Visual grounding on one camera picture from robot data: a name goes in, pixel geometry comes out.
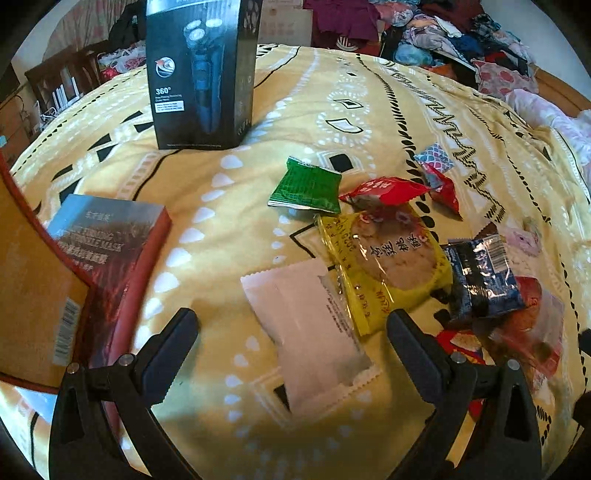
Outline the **pale pink snack packet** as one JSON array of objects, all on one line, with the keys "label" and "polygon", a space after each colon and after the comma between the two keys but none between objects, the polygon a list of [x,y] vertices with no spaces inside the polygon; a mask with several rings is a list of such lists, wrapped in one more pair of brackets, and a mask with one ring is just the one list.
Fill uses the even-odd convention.
[{"label": "pale pink snack packet", "polygon": [[381,373],[321,259],[260,271],[240,282],[276,345],[294,418],[324,414]]}]

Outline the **red milk candy packet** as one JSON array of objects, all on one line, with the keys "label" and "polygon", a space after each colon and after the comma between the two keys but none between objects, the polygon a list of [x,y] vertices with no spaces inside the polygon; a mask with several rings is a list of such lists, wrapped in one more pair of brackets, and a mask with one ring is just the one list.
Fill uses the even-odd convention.
[{"label": "red milk candy packet", "polygon": [[471,330],[446,329],[436,336],[436,340],[448,355],[458,352],[473,364],[486,364],[482,344]]}]

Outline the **clear red snack packet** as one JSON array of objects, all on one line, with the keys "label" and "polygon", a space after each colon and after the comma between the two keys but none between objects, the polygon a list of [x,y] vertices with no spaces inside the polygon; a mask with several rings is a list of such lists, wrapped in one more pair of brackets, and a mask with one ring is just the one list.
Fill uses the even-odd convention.
[{"label": "clear red snack packet", "polygon": [[517,360],[530,391],[537,393],[557,371],[562,355],[564,304],[534,277],[516,282],[525,307],[476,320],[474,332],[497,364]]}]

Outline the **yellow patterned bedspread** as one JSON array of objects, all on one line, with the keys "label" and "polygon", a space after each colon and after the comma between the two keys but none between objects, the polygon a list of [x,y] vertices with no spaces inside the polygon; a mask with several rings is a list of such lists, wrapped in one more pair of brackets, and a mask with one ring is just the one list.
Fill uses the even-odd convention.
[{"label": "yellow patterned bedspread", "polygon": [[572,407],[590,388],[578,334],[590,325],[590,193],[558,132],[451,79],[366,55],[263,46],[253,125],[226,151],[161,151],[144,69],[118,76],[64,112],[11,167],[42,222],[71,193],[161,204],[172,228],[141,305],[140,348],[190,307],[201,332],[155,416],[205,479],[384,479],[432,407],[383,334],[367,337],[377,378],[325,416],[297,427],[276,396],[276,349],[242,277],[324,257],[311,215],[267,203],[288,158],[342,168],[342,184],[418,180],[414,156],[440,144],[454,161],[461,215],[430,198],[413,206],[441,241],[493,220],[534,227],[540,282],[564,304],[563,354],[535,397],[542,467],[558,467],[580,437]]}]

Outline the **large red gift box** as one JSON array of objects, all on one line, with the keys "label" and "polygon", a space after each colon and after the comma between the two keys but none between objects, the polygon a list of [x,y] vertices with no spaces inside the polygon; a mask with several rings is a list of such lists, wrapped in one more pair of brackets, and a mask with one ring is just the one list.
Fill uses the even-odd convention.
[{"label": "large red gift box", "polygon": [[1,380],[58,391],[93,285],[39,222],[1,164]]}]

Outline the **dark blue foil snack packet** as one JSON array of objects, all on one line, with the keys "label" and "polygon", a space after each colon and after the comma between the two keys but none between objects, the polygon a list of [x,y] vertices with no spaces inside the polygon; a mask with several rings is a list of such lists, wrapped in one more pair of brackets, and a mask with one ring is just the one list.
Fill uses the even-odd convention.
[{"label": "dark blue foil snack packet", "polygon": [[525,307],[500,235],[443,246],[453,273],[451,321],[502,317]]}]

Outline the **red face mask box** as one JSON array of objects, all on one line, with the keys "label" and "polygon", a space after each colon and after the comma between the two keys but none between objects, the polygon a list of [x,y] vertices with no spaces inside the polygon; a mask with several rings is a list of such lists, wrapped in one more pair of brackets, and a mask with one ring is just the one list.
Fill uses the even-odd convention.
[{"label": "red face mask box", "polygon": [[96,287],[78,357],[112,364],[131,345],[151,272],[171,228],[162,205],[70,194],[48,233]]}]

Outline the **pink clear biscuit packet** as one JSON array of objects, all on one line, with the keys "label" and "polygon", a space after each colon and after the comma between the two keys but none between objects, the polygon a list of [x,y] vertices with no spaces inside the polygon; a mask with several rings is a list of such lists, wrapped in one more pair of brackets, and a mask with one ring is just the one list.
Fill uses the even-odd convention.
[{"label": "pink clear biscuit packet", "polygon": [[509,266],[515,276],[539,278],[543,265],[540,238],[528,230],[497,226],[504,242]]}]

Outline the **yellow walnut cake packet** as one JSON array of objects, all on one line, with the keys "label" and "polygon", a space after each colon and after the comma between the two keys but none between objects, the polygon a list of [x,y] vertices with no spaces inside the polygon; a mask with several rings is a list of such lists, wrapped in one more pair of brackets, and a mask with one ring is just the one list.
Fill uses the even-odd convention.
[{"label": "yellow walnut cake packet", "polygon": [[409,204],[322,216],[317,225],[362,337],[383,330],[392,311],[411,311],[451,289],[450,262]]}]

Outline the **red blue patterned candy packet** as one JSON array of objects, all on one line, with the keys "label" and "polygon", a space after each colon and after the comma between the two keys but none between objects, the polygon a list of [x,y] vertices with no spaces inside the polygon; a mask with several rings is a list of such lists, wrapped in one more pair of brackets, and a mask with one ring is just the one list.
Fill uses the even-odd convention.
[{"label": "red blue patterned candy packet", "polygon": [[457,198],[453,180],[446,175],[454,166],[444,148],[438,143],[427,147],[424,151],[415,155],[415,161],[419,164],[430,191],[432,200],[448,208],[453,214],[460,217],[460,203]]}]

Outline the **green snack packet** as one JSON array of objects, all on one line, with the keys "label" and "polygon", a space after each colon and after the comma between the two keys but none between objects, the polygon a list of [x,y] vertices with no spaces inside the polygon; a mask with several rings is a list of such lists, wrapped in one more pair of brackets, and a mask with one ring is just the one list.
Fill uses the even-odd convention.
[{"label": "green snack packet", "polygon": [[270,194],[267,205],[339,214],[341,180],[339,172],[290,157],[287,159],[287,171]]}]

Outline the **pink floral quilt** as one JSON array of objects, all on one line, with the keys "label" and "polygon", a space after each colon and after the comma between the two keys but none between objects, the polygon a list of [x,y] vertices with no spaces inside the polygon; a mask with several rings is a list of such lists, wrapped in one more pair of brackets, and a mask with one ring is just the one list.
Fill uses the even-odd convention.
[{"label": "pink floral quilt", "polygon": [[590,110],[570,117],[555,104],[524,89],[506,94],[505,101],[530,126],[557,130],[574,149],[580,165],[585,169],[590,168]]}]

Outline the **wooden headboard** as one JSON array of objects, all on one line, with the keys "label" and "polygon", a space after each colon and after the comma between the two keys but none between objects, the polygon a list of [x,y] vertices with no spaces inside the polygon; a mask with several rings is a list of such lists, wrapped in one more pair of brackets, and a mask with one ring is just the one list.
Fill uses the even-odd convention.
[{"label": "wooden headboard", "polygon": [[549,72],[537,68],[535,79],[539,95],[556,105],[569,117],[577,117],[582,111],[590,110],[590,101],[573,87]]}]

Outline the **black electric shaver box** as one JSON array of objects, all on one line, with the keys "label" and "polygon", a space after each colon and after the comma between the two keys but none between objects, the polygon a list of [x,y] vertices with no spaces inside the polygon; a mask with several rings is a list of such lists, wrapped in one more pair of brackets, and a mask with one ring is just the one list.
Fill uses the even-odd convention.
[{"label": "black electric shaver box", "polygon": [[252,125],[260,1],[149,1],[146,70],[158,148],[224,150]]}]

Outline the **pile of clothes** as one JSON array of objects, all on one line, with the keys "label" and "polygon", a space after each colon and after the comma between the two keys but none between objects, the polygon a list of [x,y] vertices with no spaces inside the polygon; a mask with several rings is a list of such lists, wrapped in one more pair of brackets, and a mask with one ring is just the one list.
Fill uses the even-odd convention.
[{"label": "pile of clothes", "polygon": [[311,45],[381,57],[504,99],[537,94],[535,61],[480,1],[304,1]]}]

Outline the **cardboard boxes stack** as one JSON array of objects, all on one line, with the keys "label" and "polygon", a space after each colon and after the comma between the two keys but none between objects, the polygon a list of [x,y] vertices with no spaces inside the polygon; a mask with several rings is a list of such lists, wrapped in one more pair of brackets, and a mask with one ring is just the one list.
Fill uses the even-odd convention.
[{"label": "cardboard boxes stack", "polygon": [[312,11],[303,1],[263,1],[259,44],[310,46]]}]

